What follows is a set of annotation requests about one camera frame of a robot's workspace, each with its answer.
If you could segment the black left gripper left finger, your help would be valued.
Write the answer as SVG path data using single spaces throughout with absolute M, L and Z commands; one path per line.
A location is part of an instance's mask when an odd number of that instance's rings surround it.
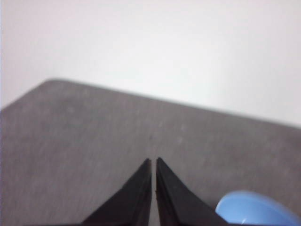
M 151 160 L 146 159 L 127 182 L 89 215 L 85 226 L 147 226 L 152 199 Z

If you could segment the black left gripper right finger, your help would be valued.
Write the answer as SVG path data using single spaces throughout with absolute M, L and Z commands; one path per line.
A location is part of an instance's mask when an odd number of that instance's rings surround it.
M 177 177 L 162 158 L 156 160 L 156 195 L 162 226 L 227 226 Z

